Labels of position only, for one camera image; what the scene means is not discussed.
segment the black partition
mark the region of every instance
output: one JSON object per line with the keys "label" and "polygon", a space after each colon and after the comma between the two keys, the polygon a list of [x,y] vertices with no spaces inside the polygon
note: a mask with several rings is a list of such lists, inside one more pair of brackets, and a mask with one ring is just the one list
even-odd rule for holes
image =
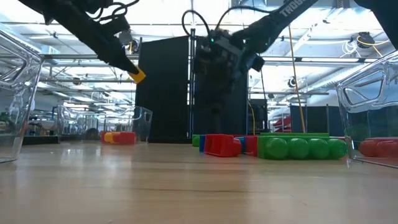
{"label": "black partition", "polygon": [[[344,136],[344,127],[338,106],[306,106],[302,109],[307,133],[329,133],[330,136]],[[299,106],[291,106],[290,115],[292,117],[292,132],[301,133]]]}
{"label": "black partition", "polygon": [[187,142],[188,37],[144,42],[136,106],[153,112],[149,142]]}

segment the table surface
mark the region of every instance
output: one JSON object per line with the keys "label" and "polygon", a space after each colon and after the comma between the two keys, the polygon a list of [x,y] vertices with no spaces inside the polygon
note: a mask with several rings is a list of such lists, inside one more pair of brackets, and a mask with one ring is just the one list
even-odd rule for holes
{"label": "table surface", "polygon": [[0,164],[0,222],[391,223],[398,170],[348,161],[218,158],[188,145],[24,146]]}

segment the clear plastic bin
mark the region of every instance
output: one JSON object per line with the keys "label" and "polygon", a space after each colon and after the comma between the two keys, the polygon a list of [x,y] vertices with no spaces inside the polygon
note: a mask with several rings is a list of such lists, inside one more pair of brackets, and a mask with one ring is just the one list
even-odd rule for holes
{"label": "clear plastic bin", "polygon": [[0,162],[21,151],[43,59],[0,30]]}
{"label": "clear plastic bin", "polygon": [[148,142],[152,111],[140,107],[126,108],[122,113],[94,113],[58,106],[57,125],[59,141],[102,141],[106,133],[134,133],[134,144]]}
{"label": "clear plastic bin", "polygon": [[398,167],[398,52],[337,86],[352,159]]}

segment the red toy block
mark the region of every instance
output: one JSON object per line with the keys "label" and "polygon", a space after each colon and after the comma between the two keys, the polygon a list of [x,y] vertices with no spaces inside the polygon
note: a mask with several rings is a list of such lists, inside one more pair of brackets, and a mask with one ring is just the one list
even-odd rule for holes
{"label": "red toy block", "polygon": [[367,139],[359,145],[359,151],[366,157],[376,157],[377,141]]}
{"label": "red toy block", "polygon": [[257,136],[246,136],[246,154],[257,156]]}
{"label": "red toy block", "polygon": [[398,152],[397,141],[380,141],[377,144],[376,155],[379,158],[396,158]]}
{"label": "red toy block", "polygon": [[205,154],[218,157],[235,157],[241,153],[241,141],[232,135],[207,134],[205,141]]}

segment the green toy block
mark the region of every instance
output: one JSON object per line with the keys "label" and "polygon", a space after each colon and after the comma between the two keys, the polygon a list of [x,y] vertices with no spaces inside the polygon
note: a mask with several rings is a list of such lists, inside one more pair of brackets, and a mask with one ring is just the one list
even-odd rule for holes
{"label": "green toy block", "polygon": [[288,142],[289,145],[289,158],[291,159],[306,159],[310,148],[304,139],[292,138]]}
{"label": "green toy block", "polygon": [[328,143],[324,139],[310,139],[308,147],[312,159],[327,159],[329,157]]}
{"label": "green toy block", "polygon": [[266,142],[265,153],[271,159],[282,160],[287,157],[289,147],[284,139],[271,138]]}
{"label": "green toy block", "polygon": [[261,159],[339,159],[346,155],[344,141],[311,134],[258,137],[257,156]]}
{"label": "green toy block", "polygon": [[192,146],[193,147],[199,147],[200,143],[200,135],[199,134],[194,134],[192,136]]}
{"label": "green toy block", "polygon": [[329,133],[261,133],[261,136],[329,137]]}
{"label": "green toy block", "polygon": [[330,159],[341,159],[347,154],[347,143],[340,139],[329,139],[328,147]]}

